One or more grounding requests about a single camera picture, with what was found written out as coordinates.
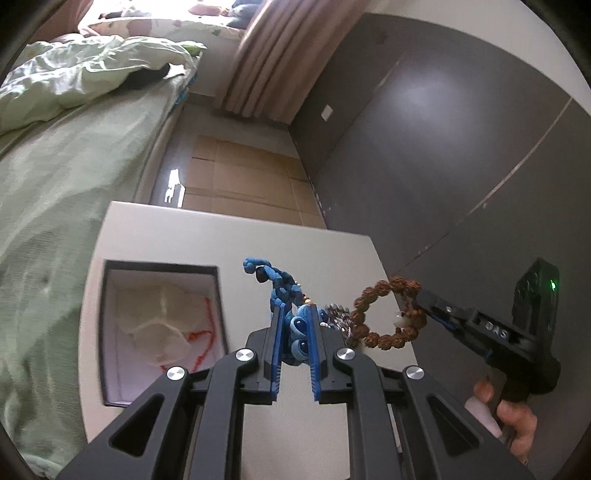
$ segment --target silver screw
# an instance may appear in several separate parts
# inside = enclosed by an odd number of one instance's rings
[[[340,348],[336,352],[336,356],[338,356],[341,360],[351,360],[355,357],[355,350],[351,350],[351,348]]]
[[[180,380],[184,377],[184,368],[170,367],[166,372],[166,376],[169,377],[170,380]]]
[[[425,371],[421,367],[414,365],[407,368],[406,374],[408,378],[412,378],[413,380],[421,380],[422,377],[425,376]]]
[[[254,356],[255,352],[253,352],[249,348],[241,348],[236,352],[236,358],[241,362],[248,362],[249,360],[252,360]]]

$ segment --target wall outlet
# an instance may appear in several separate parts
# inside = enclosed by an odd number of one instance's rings
[[[328,119],[332,115],[332,112],[333,112],[333,110],[330,107],[330,105],[326,105],[324,107],[324,110],[322,110],[322,113],[320,114],[320,116],[322,117],[322,120],[324,120],[325,122],[328,121]]]

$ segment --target blue gripper pad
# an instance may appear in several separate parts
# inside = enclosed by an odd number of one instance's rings
[[[316,305],[302,305],[297,309],[297,314],[302,317],[307,324],[308,340],[308,365],[310,366],[310,380],[312,381],[312,393],[314,394],[314,401],[320,400],[320,360],[318,357],[318,341],[316,338],[316,330],[314,329],[312,308],[317,308]]]
[[[276,302],[280,304],[280,312],[279,321],[277,323],[277,330],[275,331],[275,341],[273,343],[273,357],[271,362],[271,395],[273,401],[277,400],[277,394],[279,393],[279,381],[281,379],[281,363],[283,361],[283,344],[285,342],[286,335],[289,337],[289,332],[286,332],[286,328],[284,326],[286,305],[279,299],[276,299]]]

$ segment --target brown curtain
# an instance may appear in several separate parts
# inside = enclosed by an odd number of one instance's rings
[[[290,124],[368,0],[266,0],[249,25],[216,106]]]
[[[67,0],[29,39],[29,43],[50,41],[67,33],[78,33],[78,23],[86,15],[92,0]]]

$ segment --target triangular cutout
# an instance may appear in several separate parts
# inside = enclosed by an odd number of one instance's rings
[[[143,408],[111,437],[111,446],[134,457],[141,457],[163,403],[162,395],[150,398]]]
[[[478,437],[461,418],[454,414],[441,399],[431,395],[427,399],[439,428],[443,445],[450,457],[457,457],[479,446]]]

